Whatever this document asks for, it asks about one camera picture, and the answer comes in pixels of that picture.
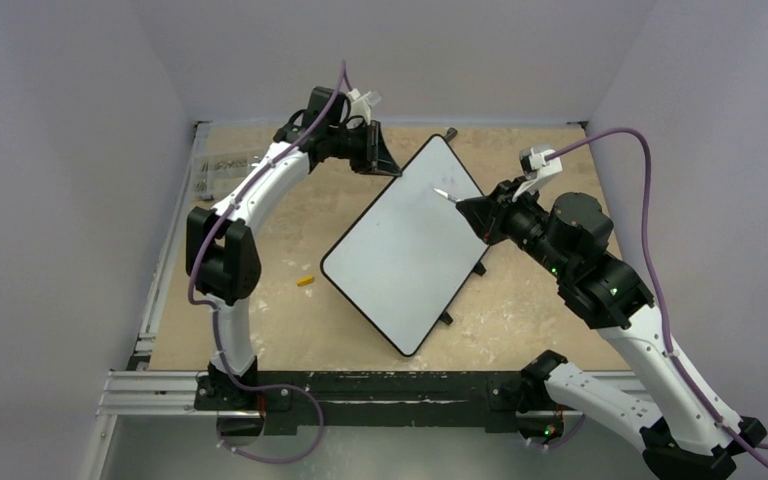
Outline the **white board marker pen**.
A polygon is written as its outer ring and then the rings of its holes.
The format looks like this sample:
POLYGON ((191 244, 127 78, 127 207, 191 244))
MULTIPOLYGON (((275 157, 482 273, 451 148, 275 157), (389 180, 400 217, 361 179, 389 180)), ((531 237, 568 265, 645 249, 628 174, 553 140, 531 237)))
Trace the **white board marker pen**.
POLYGON ((457 204, 458 202, 460 202, 459 198, 457 198, 454 195, 452 195, 452 194, 450 194, 450 193, 448 193, 446 191, 443 191, 443 190, 441 190, 439 188, 434 188, 433 191, 437 195, 439 195, 440 197, 442 197, 443 199, 447 200, 450 203, 457 204))

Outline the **white whiteboard black frame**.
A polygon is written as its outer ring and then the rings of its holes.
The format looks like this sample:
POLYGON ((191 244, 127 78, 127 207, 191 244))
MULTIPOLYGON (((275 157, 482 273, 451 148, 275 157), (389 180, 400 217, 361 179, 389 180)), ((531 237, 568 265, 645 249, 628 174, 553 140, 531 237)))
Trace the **white whiteboard black frame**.
POLYGON ((433 189, 482 194, 448 141, 430 136, 320 262, 325 278, 402 356, 417 353, 472 275, 487 246, 433 189))

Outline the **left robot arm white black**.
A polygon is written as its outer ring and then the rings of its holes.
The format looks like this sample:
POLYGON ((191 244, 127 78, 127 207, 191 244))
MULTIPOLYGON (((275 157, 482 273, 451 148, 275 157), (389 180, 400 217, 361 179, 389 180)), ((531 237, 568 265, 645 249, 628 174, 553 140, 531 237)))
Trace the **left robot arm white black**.
POLYGON ((195 207, 186 218, 187 298, 209 311, 215 352, 208 378, 232 408, 249 407, 263 389, 249 333, 249 300, 262 273, 257 231, 327 159, 345 160, 360 175, 401 176, 372 117, 380 100, 376 91, 314 88, 306 108, 277 129, 242 182, 212 207, 195 207))

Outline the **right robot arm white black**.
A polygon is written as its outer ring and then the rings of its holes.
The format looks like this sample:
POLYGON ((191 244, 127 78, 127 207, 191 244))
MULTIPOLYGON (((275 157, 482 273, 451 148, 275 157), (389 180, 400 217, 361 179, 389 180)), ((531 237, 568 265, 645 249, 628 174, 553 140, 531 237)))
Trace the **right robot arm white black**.
POLYGON ((737 414, 692 366, 677 367, 674 338, 638 273, 611 254, 612 220, 592 196, 568 192, 550 209, 518 181, 459 200, 457 211, 487 245, 515 243, 556 281, 565 306, 625 360, 647 392, 639 399, 547 350, 521 370, 519 410, 570 407, 622 436, 660 479, 725 479, 766 430, 737 414))

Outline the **clear plastic screw box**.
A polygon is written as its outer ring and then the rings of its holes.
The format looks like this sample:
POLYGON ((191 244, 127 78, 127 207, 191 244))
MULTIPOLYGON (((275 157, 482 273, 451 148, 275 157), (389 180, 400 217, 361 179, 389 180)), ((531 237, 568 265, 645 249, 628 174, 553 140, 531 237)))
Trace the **clear plastic screw box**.
POLYGON ((204 201, 224 198, 251 173, 264 155, 265 152, 258 149, 196 155, 190 176, 194 194, 204 201))

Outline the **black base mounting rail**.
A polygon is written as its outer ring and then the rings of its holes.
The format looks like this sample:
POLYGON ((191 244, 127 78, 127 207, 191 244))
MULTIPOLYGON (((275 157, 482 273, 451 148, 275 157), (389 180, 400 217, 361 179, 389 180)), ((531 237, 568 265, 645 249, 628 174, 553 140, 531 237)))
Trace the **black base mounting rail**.
POLYGON ((211 368, 197 376, 194 408, 252 413, 267 435, 301 426, 481 428, 554 440, 573 410, 537 392, 517 371, 259 371, 237 387, 211 368))

